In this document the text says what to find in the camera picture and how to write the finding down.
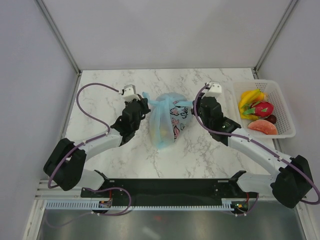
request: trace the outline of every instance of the white wall panel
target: white wall panel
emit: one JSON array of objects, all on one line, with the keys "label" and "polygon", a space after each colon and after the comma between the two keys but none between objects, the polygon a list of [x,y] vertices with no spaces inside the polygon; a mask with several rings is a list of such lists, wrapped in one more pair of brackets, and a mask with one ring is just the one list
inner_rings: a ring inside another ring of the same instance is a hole
[{"label": "white wall panel", "polygon": [[[260,69],[260,77],[279,83],[296,128],[284,150],[308,159],[320,188],[320,1],[301,0]],[[316,200],[314,191],[309,195]],[[320,226],[320,206],[311,207]]]},{"label": "white wall panel", "polygon": [[290,0],[44,0],[81,69],[253,67]]},{"label": "white wall panel", "polygon": [[0,1],[0,239],[25,230],[76,83],[33,0]]}]

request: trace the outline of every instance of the white marble tabletop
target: white marble tabletop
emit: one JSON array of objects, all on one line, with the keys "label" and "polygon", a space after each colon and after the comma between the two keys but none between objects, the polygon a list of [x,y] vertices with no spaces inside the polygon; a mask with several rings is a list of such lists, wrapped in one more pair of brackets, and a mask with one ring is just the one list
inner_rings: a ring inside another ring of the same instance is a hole
[{"label": "white marble tabletop", "polygon": [[[192,101],[204,83],[218,81],[223,89],[217,99],[222,111],[237,121],[231,84],[239,80],[252,81],[251,69],[86,70],[79,88],[89,83],[103,83],[121,90],[133,84],[137,93],[147,92],[152,99],[163,93],[176,92]],[[125,106],[119,94],[102,86],[86,88],[79,100],[88,113],[110,125]],[[149,117],[150,114],[141,122],[130,142],[93,157],[85,163],[85,169],[97,169],[109,178],[229,178],[240,170],[267,174],[244,154],[213,140],[195,118],[172,146],[158,150],[150,141]],[[72,141],[85,139],[104,130],[104,125],[85,116],[74,103],[67,138]],[[264,141],[273,146],[272,140]]]}]

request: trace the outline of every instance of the cable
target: cable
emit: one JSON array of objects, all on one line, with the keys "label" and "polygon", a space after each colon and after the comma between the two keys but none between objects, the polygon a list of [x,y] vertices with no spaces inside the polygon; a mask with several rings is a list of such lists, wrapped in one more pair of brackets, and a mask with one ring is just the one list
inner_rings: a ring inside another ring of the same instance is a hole
[{"label": "cable", "polygon": [[108,89],[111,89],[111,90],[113,90],[113,91],[115,91],[115,92],[117,92],[117,93],[119,93],[119,90],[117,90],[117,89],[115,89],[115,88],[113,88],[113,87],[111,87],[111,86],[105,85],[105,84],[103,84],[103,83],[93,82],[93,83],[89,83],[89,84],[84,85],[83,87],[81,87],[81,88],[79,89],[78,93],[76,94],[76,98],[75,98],[76,104],[77,104],[78,108],[80,109],[80,111],[81,111],[84,115],[86,115],[86,116],[88,116],[89,118],[91,118],[91,119],[93,119],[93,120],[96,120],[97,122],[105,125],[106,128],[108,129],[108,132],[110,132],[110,126],[109,126],[106,122],[102,121],[102,120],[99,119],[99,118],[96,118],[96,117],[90,115],[89,113],[87,113],[87,112],[80,106],[80,103],[79,103],[79,95],[80,95],[80,93],[81,93],[85,88],[90,87],[90,86],[93,86],[93,85],[103,86],[103,87],[106,87],[106,88],[108,88]]},{"label": "cable", "polygon": [[[72,148],[72,149],[62,158],[62,160],[59,162],[59,164],[55,167],[54,171],[52,172],[52,174],[51,174],[51,176],[50,176],[50,178],[49,178],[49,181],[48,181],[48,185],[47,185],[49,189],[53,189],[53,188],[58,187],[58,185],[51,186],[51,183],[52,183],[52,181],[53,181],[53,179],[54,179],[57,171],[58,171],[59,168],[61,167],[61,165],[66,161],[66,159],[67,159],[75,150],[77,150],[79,147],[81,147],[81,146],[83,146],[83,145],[85,145],[85,144],[87,144],[87,143],[90,143],[90,142],[92,142],[92,141],[94,141],[94,140],[97,140],[97,139],[99,139],[99,138],[102,138],[102,137],[106,136],[106,135],[110,132],[110,126],[109,126],[106,122],[104,122],[104,121],[102,121],[102,120],[100,120],[100,119],[98,119],[98,118],[90,115],[89,113],[87,113],[87,112],[80,106],[80,103],[79,103],[79,95],[80,95],[80,93],[82,92],[83,89],[85,89],[85,88],[87,88],[87,87],[89,87],[89,86],[92,86],[92,85],[103,86],[103,87],[109,88],[109,89],[111,89],[111,90],[114,90],[114,91],[117,92],[117,93],[118,93],[119,91],[118,91],[117,89],[113,88],[113,87],[110,87],[110,86],[105,85],[105,84],[102,84],[102,83],[89,83],[89,84],[84,85],[83,87],[81,87],[80,90],[78,91],[78,93],[76,94],[76,104],[77,104],[77,106],[79,107],[79,109],[81,110],[81,112],[83,112],[83,113],[84,113],[86,116],[88,116],[89,118],[92,118],[92,119],[98,121],[99,123],[102,123],[103,125],[105,125],[105,126],[107,127],[107,133],[103,133],[103,134],[100,134],[100,135],[98,135],[98,136],[89,138],[89,139],[86,140],[85,142],[81,142],[81,143],[79,143],[78,145],[76,145],[74,148]],[[105,191],[110,191],[110,195],[109,195],[109,198],[110,198],[110,199],[109,199],[109,201],[112,200],[112,190],[124,191],[124,192],[128,195],[128,197],[129,197],[129,204],[128,204],[128,206],[127,206],[123,211],[118,212],[118,213],[96,213],[98,216],[100,216],[100,215],[103,215],[103,216],[120,216],[120,215],[124,214],[124,213],[131,207],[132,199],[131,199],[130,193],[129,193],[127,190],[125,190],[124,188],[122,188],[122,187],[110,187],[110,188],[106,188],[106,189],[102,189],[102,190],[93,190],[93,189],[88,188],[88,187],[85,187],[84,189],[86,189],[86,190],[88,190],[88,191],[91,191],[91,192],[94,192],[94,193],[102,193],[102,192],[105,192]],[[69,223],[71,223],[71,222],[73,222],[73,221],[75,221],[75,220],[77,220],[77,219],[79,219],[79,218],[82,218],[82,217],[84,217],[84,216],[87,216],[87,215],[90,215],[90,214],[93,214],[93,213],[94,213],[94,212],[86,212],[86,213],[83,213],[83,214],[81,214],[81,215],[79,215],[79,216],[71,219],[70,221],[67,221],[67,222],[64,223],[64,224],[56,225],[56,226],[54,226],[54,225],[52,225],[52,224],[50,224],[50,223],[48,222],[47,214],[44,216],[44,220],[45,220],[45,223],[46,223],[50,228],[58,229],[58,228],[64,227],[65,225],[68,225]]]},{"label": "cable", "polygon": [[120,190],[120,191],[123,191],[125,192],[128,197],[129,197],[129,204],[127,205],[127,207],[121,211],[121,212],[117,212],[117,213],[100,213],[99,215],[103,215],[103,216],[120,216],[120,215],[123,215],[124,213],[126,213],[126,211],[131,207],[131,202],[132,202],[132,199],[131,199],[131,195],[130,193],[125,190],[124,188],[122,187],[110,187],[110,188],[106,188],[106,189],[102,189],[102,190],[93,190],[91,188],[88,188],[88,187],[84,187],[84,189],[88,190],[88,191],[91,191],[93,193],[102,193],[102,192],[105,192],[105,191],[110,191],[110,190]]},{"label": "cable", "polygon": [[[206,84],[203,88],[200,89],[200,91],[197,93],[195,100],[193,102],[193,111],[194,111],[194,115],[195,115],[195,119],[198,121],[198,123],[201,125],[201,127],[203,127],[205,130],[207,130],[209,133],[212,134],[219,134],[219,135],[225,135],[225,136],[230,136],[230,137],[238,137],[241,139],[245,139],[245,140],[250,140],[247,136],[242,136],[240,134],[234,134],[234,133],[227,133],[227,132],[220,132],[220,131],[214,131],[211,130],[209,128],[207,128],[200,120],[199,116],[198,116],[198,112],[197,112],[197,101],[198,98],[200,97],[200,94],[202,93],[202,91],[204,89],[206,89],[209,85]],[[306,201],[306,200],[300,200],[300,202],[305,203],[305,204],[309,204],[309,205],[318,205],[320,204],[320,191],[317,188],[317,186],[314,184],[313,181],[311,181],[311,179],[304,173],[302,172],[299,168],[297,168],[296,166],[294,166],[293,164],[291,164],[290,162],[286,161],[285,159],[282,159],[277,153],[275,153],[274,151],[272,151],[271,149],[269,149],[268,147],[264,146],[263,144],[261,144],[260,142],[251,139],[250,140],[252,143],[258,145],[259,147],[261,147],[262,149],[264,149],[265,151],[267,151],[268,153],[272,154],[274,157],[276,157],[277,159],[279,159],[280,161],[282,161],[283,163],[285,163],[286,165],[290,166],[292,169],[294,169],[295,171],[297,171],[315,190],[317,196],[318,196],[318,200],[317,201]]]},{"label": "cable", "polygon": [[246,192],[246,200],[245,200],[244,204],[247,204],[249,202],[249,199],[250,199],[249,193]]},{"label": "cable", "polygon": [[52,228],[52,229],[59,229],[59,228],[64,227],[65,225],[68,225],[68,224],[72,223],[73,221],[75,221],[75,220],[77,220],[77,219],[79,219],[79,218],[82,218],[82,217],[84,217],[84,216],[91,215],[91,214],[96,214],[96,215],[98,215],[98,216],[101,216],[101,215],[102,215],[102,216],[120,216],[120,215],[123,215],[124,213],[126,213],[126,211],[131,207],[131,202],[132,202],[131,195],[130,195],[130,193],[129,193],[127,190],[125,190],[125,189],[122,188],[122,187],[110,187],[110,188],[105,188],[105,189],[102,189],[102,190],[93,190],[93,189],[91,189],[91,188],[84,187],[84,189],[86,189],[86,190],[88,190],[88,191],[90,191],[90,192],[94,192],[94,193],[102,193],[102,192],[106,192],[106,191],[110,191],[110,192],[111,192],[111,190],[120,190],[120,191],[125,192],[125,193],[128,195],[128,197],[129,197],[129,204],[128,204],[127,207],[126,207],[124,210],[122,210],[121,212],[117,212],[117,213],[94,213],[94,212],[92,212],[92,211],[90,211],[90,212],[85,212],[85,213],[83,213],[83,214],[80,214],[79,216],[76,216],[75,218],[71,219],[70,221],[67,221],[67,222],[65,222],[65,223],[63,223],[63,224],[60,224],[60,225],[52,225],[52,224],[50,224],[50,223],[48,222],[48,218],[47,218],[48,213],[46,213],[46,214],[44,215],[44,221],[45,221],[45,223],[46,223],[50,228]]},{"label": "cable", "polygon": [[252,207],[248,211],[246,211],[244,213],[234,214],[233,212],[229,213],[229,212],[225,212],[225,211],[222,211],[221,213],[229,214],[229,215],[235,215],[236,217],[238,217],[238,216],[246,216],[248,213],[250,213],[256,207],[258,199],[259,199],[259,193],[257,194]]},{"label": "cable", "polygon": [[[86,141],[85,141],[86,144],[87,144],[87,143],[90,143],[91,141],[94,141],[94,140],[97,140],[97,139],[99,139],[99,138],[102,138],[102,137],[106,136],[106,135],[110,132],[110,126],[109,126],[106,122],[104,122],[104,121],[102,121],[102,120],[100,120],[100,119],[98,119],[98,118],[90,115],[89,113],[87,113],[87,112],[80,106],[80,103],[79,103],[80,93],[82,92],[82,90],[84,90],[85,88],[87,88],[87,87],[89,87],[89,86],[92,86],[92,85],[103,86],[103,87],[106,87],[106,88],[108,88],[108,89],[111,89],[111,90],[119,93],[119,90],[117,90],[117,89],[115,89],[115,88],[113,88],[113,87],[111,87],[111,86],[108,86],[108,85],[105,85],[105,84],[102,84],[102,83],[98,83],[98,82],[89,83],[89,84],[87,84],[87,85],[84,85],[84,86],[81,87],[80,90],[77,92],[75,100],[76,100],[76,104],[77,104],[78,108],[81,110],[81,112],[83,112],[83,114],[86,115],[86,116],[88,116],[89,118],[91,118],[91,119],[93,119],[93,120],[96,120],[96,121],[98,121],[99,123],[105,125],[106,128],[107,128],[107,133],[104,133],[104,134],[101,134],[101,135],[98,135],[98,136],[95,136],[95,137],[92,137],[92,138],[86,140]],[[58,187],[58,185],[51,186],[51,183],[52,183],[52,181],[53,181],[53,179],[54,179],[57,171],[59,170],[59,168],[61,167],[61,165],[66,161],[66,159],[67,159],[75,150],[77,150],[77,149],[80,148],[81,146],[85,145],[85,143],[84,143],[84,142],[79,143],[79,144],[76,145],[74,148],[72,148],[72,149],[62,158],[62,160],[61,160],[61,161],[59,162],[59,164],[55,167],[55,169],[53,170],[53,172],[52,172],[52,174],[51,174],[51,176],[50,176],[50,178],[49,178],[49,181],[48,181],[48,188],[49,188],[49,189],[54,189],[54,188]]]}]

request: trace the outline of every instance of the basket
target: basket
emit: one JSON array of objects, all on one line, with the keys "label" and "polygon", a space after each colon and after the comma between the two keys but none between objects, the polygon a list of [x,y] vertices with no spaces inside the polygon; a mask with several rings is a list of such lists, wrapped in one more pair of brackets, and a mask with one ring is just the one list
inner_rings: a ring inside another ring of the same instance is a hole
[{"label": "basket", "polygon": [[[278,83],[272,80],[253,81],[235,81],[233,82],[234,105],[236,107],[238,122],[249,134],[260,139],[285,139],[292,138],[296,135],[296,128],[289,113],[285,98],[280,90]],[[238,103],[241,100],[241,94],[245,91],[260,89],[261,92],[268,94],[268,102],[273,104],[273,115],[276,116],[276,129],[278,135],[266,135],[262,132],[248,129],[247,126],[252,121],[249,119],[241,119]]]}]

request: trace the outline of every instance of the white arm segment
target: white arm segment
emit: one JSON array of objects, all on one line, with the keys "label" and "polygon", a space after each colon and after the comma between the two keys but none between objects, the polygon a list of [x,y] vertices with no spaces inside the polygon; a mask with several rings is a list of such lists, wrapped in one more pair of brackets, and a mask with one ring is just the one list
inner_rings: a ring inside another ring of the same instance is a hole
[{"label": "white arm segment", "polygon": [[[243,128],[237,128],[232,133],[247,136],[248,138],[253,139],[253,137]],[[264,145],[263,142],[257,140],[256,138],[254,140]],[[242,191],[246,193],[256,192],[265,196],[272,196],[272,188],[270,184],[276,181],[276,178],[280,173],[279,168],[285,168],[287,165],[282,161],[279,161],[271,153],[267,152],[260,146],[243,138],[239,138],[236,136],[229,137],[228,146],[247,155],[249,158],[251,158],[257,164],[261,165],[265,170],[267,170],[271,174],[259,175],[248,172],[244,173],[242,176],[239,177],[237,181],[237,184],[242,189]],[[276,154],[278,154],[281,158],[291,163],[291,156],[279,152],[272,147],[268,148]]]},{"label": "white arm segment", "polygon": [[[90,139],[106,133],[107,131],[101,132],[99,134],[91,136]],[[77,145],[83,141],[76,141],[75,144]],[[122,141],[122,136],[120,135],[120,133],[117,130],[111,128],[108,135],[105,135],[101,138],[98,138],[89,143],[86,143],[85,145],[79,147],[79,149],[85,150],[85,153],[86,153],[85,161],[88,161],[90,158],[108,149],[119,147],[121,144],[121,141]],[[99,189],[101,185],[104,183],[104,181],[105,179],[101,175],[99,175],[97,172],[83,169],[81,179],[76,186],[83,187],[83,188]]]},{"label": "white arm segment", "polygon": [[[107,131],[101,132],[99,134],[91,136],[90,139],[106,133]],[[108,135],[98,138],[96,140],[93,140],[89,143],[86,143],[85,145],[79,147],[79,149],[85,150],[85,153],[86,153],[85,161],[88,161],[90,158],[108,149],[119,147],[121,144],[121,141],[122,141],[122,136],[120,135],[120,133],[117,130],[111,128]]]}]

